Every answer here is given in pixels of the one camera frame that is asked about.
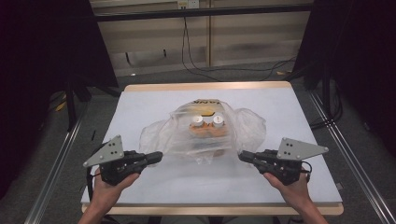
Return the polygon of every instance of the forearm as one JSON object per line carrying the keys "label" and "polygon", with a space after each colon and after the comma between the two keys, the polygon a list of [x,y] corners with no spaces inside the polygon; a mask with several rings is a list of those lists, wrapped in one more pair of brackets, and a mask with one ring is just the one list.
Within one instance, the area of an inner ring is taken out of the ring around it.
{"label": "forearm", "polygon": [[78,224],[100,224],[105,214],[93,206],[88,206]]}
{"label": "forearm", "polygon": [[300,214],[300,216],[304,220],[304,223],[306,224],[328,223],[312,202],[305,204],[301,208],[296,208],[296,211]]}

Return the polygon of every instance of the table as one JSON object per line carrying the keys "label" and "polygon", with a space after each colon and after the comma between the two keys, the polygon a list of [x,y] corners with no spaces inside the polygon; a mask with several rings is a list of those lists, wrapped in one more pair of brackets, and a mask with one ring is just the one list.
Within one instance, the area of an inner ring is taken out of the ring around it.
{"label": "table", "polygon": [[[267,135],[258,149],[277,149],[282,137],[316,143],[295,93],[285,81],[146,84],[122,93],[105,141],[121,134],[124,150],[137,150],[142,129],[169,119],[169,113],[196,99],[220,99],[232,108],[246,107],[266,119]],[[322,156],[313,166],[310,195],[323,215],[340,215],[342,199]],[[84,211],[87,190],[81,199]],[[224,150],[210,165],[167,156],[146,168],[126,189],[109,214],[194,216],[281,216],[297,213],[254,167]]]}

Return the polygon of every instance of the plastic bag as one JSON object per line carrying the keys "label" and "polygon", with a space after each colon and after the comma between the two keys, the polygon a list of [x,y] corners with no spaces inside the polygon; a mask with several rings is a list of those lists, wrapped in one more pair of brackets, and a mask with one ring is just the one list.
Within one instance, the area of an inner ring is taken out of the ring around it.
{"label": "plastic bag", "polygon": [[251,110],[234,111],[219,100],[196,100],[170,113],[170,119],[143,129],[140,152],[161,151],[210,163],[218,150],[255,152],[265,135],[265,119]]}

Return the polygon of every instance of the gray carpet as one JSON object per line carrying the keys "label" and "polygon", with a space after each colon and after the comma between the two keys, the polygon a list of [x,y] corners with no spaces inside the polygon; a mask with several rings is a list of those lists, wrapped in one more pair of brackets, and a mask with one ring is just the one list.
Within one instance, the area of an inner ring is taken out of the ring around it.
{"label": "gray carpet", "polygon": [[[263,69],[270,68],[272,65],[273,63],[246,64],[238,65],[238,67]],[[292,64],[288,64],[277,70],[291,70],[291,68]],[[209,74],[221,81],[257,81],[265,78],[268,72],[217,71],[205,74]],[[281,78],[283,77],[272,75],[268,80],[280,80]],[[183,70],[136,77],[120,77],[118,90],[123,90],[129,84],[208,81],[215,80],[193,75]],[[318,118],[319,114],[312,104],[308,93],[304,90],[302,83],[301,79],[291,82],[308,121],[312,121]],[[90,91],[93,94],[92,100],[88,103],[87,113],[81,123],[77,138],[71,148],[41,223],[77,223],[81,216],[79,201],[82,195],[81,190],[85,186],[85,170],[81,164],[90,156],[92,150],[103,141],[106,128],[112,119],[118,102],[117,98],[108,96],[97,89],[90,89]],[[345,108],[344,116],[337,122],[337,125],[345,135],[348,143],[355,150],[354,152],[363,168],[387,200],[389,207],[394,211],[396,209],[396,197],[392,191],[394,186],[396,186],[396,178],[394,178],[396,176],[395,158],[388,154],[375,133],[365,130],[363,120],[350,107],[348,102],[343,99],[343,103]],[[29,163],[25,165],[19,178],[13,182],[6,197],[0,202],[0,223],[22,223],[26,219],[62,146],[66,136],[67,124],[65,109],[60,112],[49,112],[43,126],[40,143],[36,146],[34,155]],[[375,210],[361,190],[327,129],[315,130],[314,136],[319,145],[327,146],[331,149],[331,152],[325,154],[324,158],[334,181],[336,183],[341,182],[344,186],[340,190],[340,194],[344,200],[345,212],[339,217],[327,217],[329,222],[380,223]],[[117,217],[117,219],[122,222],[147,222],[146,217],[122,216]]]}

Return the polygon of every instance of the power outlet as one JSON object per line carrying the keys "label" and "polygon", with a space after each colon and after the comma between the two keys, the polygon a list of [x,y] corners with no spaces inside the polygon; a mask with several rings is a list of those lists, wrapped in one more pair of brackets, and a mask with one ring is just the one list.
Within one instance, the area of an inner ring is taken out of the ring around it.
{"label": "power outlet", "polygon": [[188,8],[199,8],[199,0],[189,0]]}
{"label": "power outlet", "polygon": [[188,0],[179,0],[179,1],[177,1],[177,8],[178,9],[187,9],[187,8],[189,8],[189,1]]}

